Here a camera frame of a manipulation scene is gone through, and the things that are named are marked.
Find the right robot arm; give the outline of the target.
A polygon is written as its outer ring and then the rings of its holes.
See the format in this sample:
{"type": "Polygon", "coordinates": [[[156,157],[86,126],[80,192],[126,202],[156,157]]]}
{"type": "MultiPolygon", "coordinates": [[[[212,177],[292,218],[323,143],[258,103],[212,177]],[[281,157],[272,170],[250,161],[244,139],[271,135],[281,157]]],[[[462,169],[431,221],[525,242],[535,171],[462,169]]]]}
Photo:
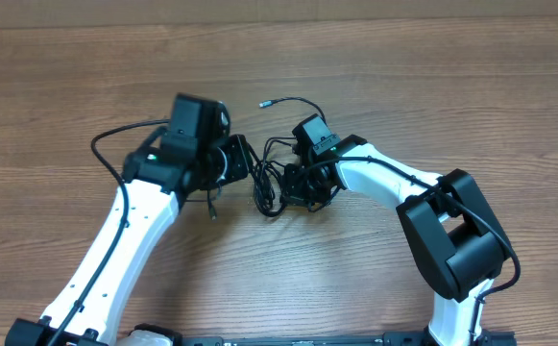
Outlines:
{"type": "Polygon", "coordinates": [[[433,290],[433,312],[420,331],[385,332],[379,345],[514,345],[512,332],[481,326],[488,296],[517,256],[473,177],[460,169],[424,172],[382,155],[366,139],[340,138],[320,115],[292,131],[299,164],[284,173],[284,203],[318,210],[340,190],[395,210],[416,266],[433,290]]]}

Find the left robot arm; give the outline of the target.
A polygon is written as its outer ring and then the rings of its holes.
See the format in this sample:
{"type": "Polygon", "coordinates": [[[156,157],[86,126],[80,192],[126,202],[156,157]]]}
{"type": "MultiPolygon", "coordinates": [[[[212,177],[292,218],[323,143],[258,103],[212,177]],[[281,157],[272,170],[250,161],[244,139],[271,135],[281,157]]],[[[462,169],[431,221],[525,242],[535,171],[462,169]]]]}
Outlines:
{"type": "Polygon", "coordinates": [[[188,196],[219,197],[249,174],[246,139],[230,131],[220,101],[180,93],[167,120],[131,152],[109,215],[67,286],[37,321],[18,318],[8,345],[113,345],[148,258],[175,223],[188,196]]]}

